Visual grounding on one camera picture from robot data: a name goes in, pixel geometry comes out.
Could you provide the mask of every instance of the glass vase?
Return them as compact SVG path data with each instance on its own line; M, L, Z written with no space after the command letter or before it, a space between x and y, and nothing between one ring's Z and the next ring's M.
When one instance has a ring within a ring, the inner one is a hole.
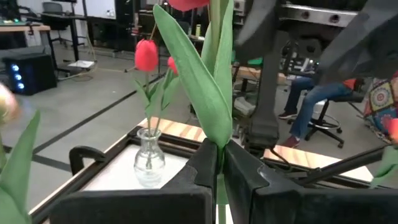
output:
M143 187L155 187L160 184L165 167L164 153L158 144L160 131L155 133L154 128L142 128L137 135L141 138L141 147L134 162L137 180Z

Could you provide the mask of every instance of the black clamp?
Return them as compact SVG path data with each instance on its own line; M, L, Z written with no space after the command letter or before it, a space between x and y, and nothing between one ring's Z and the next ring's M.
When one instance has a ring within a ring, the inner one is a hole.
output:
M96 162L104 162L106 159L105 153L98 149L89 146L76 146L69 152L70 169L73 175L85 167L84 158L94 159Z

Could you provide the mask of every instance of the leg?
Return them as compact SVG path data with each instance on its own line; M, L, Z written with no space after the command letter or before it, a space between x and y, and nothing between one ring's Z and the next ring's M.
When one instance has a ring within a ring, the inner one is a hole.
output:
M314 82L311 78L301 77L293 80L289 97L287 98L285 112L287 114L297 113L297 103L299 102L301 91L310 90L313 87Z
M323 86L314 87L304 98L300 113L292 125L290 133L296 138L306 135L308 122L311 120L313 107L319 101L351 94L351 90L342 83L331 83Z

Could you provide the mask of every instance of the tulip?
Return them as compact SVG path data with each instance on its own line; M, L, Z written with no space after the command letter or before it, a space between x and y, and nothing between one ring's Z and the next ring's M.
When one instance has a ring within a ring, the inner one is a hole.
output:
M153 71L158 63L157 47L153 40L140 40L134 55L136 68L144 72Z
M188 11L194 8L203 7L209 4L210 0L169 0L169 4L179 10Z
M0 123L7 123L19 115L18 102L15 96L2 84L0 84Z
M167 60L167 65L169 66L169 68L171 68L173 70L174 74L176 74L176 75L178 74L173 57L169 57L169 59Z
M391 139L394 140L395 142L398 142L398 119L397 118L390 120L388 132L390 134Z

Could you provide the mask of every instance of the shoe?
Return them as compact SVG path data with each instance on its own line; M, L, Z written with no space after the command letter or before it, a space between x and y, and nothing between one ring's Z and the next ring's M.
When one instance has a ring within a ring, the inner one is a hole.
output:
M291 136L284 141L281 146L295 148L300 144L300 140L297 140L295 136Z
M278 118L279 119L289 119L289 118L293 118L294 116L297 116L297 113L283 112L282 114L278 115Z

